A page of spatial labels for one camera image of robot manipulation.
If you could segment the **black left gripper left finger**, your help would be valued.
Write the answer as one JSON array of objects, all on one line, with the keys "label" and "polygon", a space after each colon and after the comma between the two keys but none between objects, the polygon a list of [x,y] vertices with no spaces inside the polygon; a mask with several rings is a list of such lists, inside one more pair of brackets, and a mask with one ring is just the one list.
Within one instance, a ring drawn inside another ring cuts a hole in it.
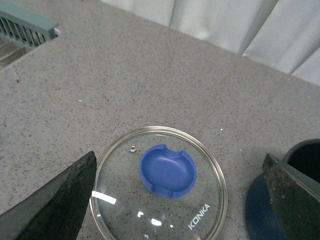
[{"label": "black left gripper left finger", "polygon": [[86,153],[0,216],[2,240],[75,240],[96,178],[97,158]]}]

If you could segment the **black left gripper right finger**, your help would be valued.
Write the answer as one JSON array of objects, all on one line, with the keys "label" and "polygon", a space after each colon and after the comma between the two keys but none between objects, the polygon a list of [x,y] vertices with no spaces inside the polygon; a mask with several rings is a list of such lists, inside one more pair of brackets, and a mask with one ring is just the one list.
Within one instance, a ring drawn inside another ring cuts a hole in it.
[{"label": "black left gripper right finger", "polygon": [[320,184],[267,154],[263,174],[273,211],[288,240],[320,238]]}]

